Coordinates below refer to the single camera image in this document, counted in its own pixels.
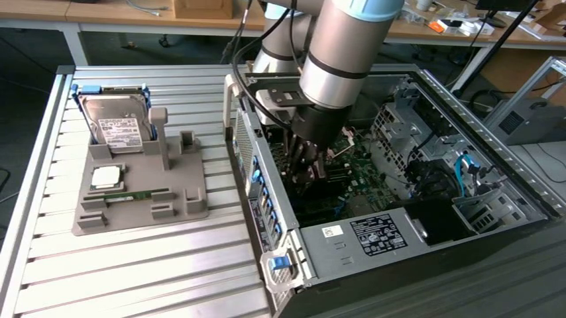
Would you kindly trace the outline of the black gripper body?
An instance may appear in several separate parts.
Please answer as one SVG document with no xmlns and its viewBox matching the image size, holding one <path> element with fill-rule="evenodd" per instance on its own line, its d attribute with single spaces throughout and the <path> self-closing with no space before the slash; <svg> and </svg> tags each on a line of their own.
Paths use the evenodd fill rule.
<svg viewBox="0 0 566 318">
<path fill-rule="evenodd" d="M 291 121 L 293 132 L 318 146 L 329 146 L 339 136 L 351 108 L 330 109 L 318 105 L 298 107 Z"/>
</svg>

